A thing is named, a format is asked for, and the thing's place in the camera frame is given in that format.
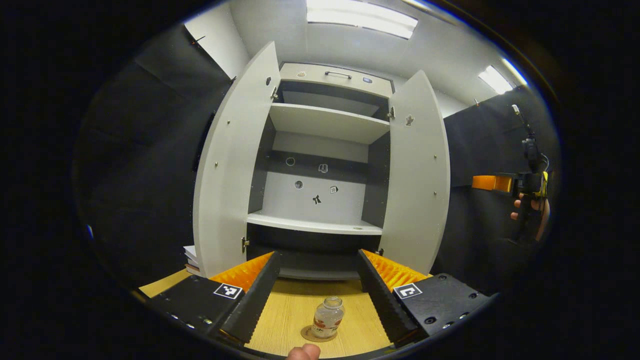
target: fingertip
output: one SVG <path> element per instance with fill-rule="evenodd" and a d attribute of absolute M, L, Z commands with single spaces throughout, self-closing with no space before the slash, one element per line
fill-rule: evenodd
<path fill-rule="evenodd" d="M 302 350 L 301 347 L 294 347 L 289 351 L 286 360 L 312 360 L 309 354 Z"/>
<path fill-rule="evenodd" d="M 315 344 L 304 344 L 302 346 L 302 350 L 304 350 L 311 360 L 317 360 L 320 358 L 320 347 Z"/>

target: table surface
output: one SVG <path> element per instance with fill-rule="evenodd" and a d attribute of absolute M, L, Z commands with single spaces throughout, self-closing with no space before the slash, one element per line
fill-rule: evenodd
<path fill-rule="evenodd" d="M 183 269 L 142 286 L 140 290 L 153 297 L 189 276 L 191 274 Z M 278 279 L 262 310 L 251 342 L 245 346 L 286 356 L 293 347 L 311 343 L 302 337 L 300 331 L 311 325 L 316 307 L 325 297 L 332 295 L 342 299 L 345 313 L 338 335 L 330 341 L 315 343 L 321 349 L 321 359 L 356 355 L 391 345 L 369 294 L 362 292 L 360 281 Z"/>

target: black curtain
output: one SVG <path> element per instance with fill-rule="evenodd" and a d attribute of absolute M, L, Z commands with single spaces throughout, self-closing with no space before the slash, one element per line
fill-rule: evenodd
<path fill-rule="evenodd" d="M 516 211 L 514 199 L 470 186 L 476 175 L 529 171 L 521 145 L 527 131 L 512 104 L 530 122 L 540 151 L 550 160 L 548 197 L 553 210 L 559 186 L 559 140 L 548 109 L 536 92 L 519 86 L 444 119 L 451 196 L 431 273 L 449 273 L 484 293 L 509 286 L 536 248 L 508 240 L 517 225 L 509 217 Z"/>
<path fill-rule="evenodd" d="M 228 76 L 184 25 L 149 40 L 94 97 L 74 153 L 79 209 L 125 285 L 184 267 L 194 160 Z"/>

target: open cabinet door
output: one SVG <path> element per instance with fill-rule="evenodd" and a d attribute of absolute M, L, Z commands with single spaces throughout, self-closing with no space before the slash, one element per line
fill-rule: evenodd
<path fill-rule="evenodd" d="M 207 135 L 193 196 L 193 237 L 200 271 L 214 276 L 246 261 L 249 194 L 271 94 L 280 85 L 275 44 L 238 76 Z"/>
<path fill-rule="evenodd" d="M 391 98 L 389 193 L 384 256 L 427 274 L 449 209 L 449 146 L 440 108 L 420 70 Z"/>

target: cabinet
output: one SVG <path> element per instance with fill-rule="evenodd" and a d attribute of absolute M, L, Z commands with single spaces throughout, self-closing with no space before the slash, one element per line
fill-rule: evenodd
<path fill-rule="evenodd" d="M 444 123 L 422 71 L 394 93 L 389 80 L 353 70 L 279 67 L 270 43 L 207 134 L 193 207 L 201 271 L 279 250 L 281 276 L 351 279 L 357 249 L 383 248 L 426 274 L 449 177 Z"/>

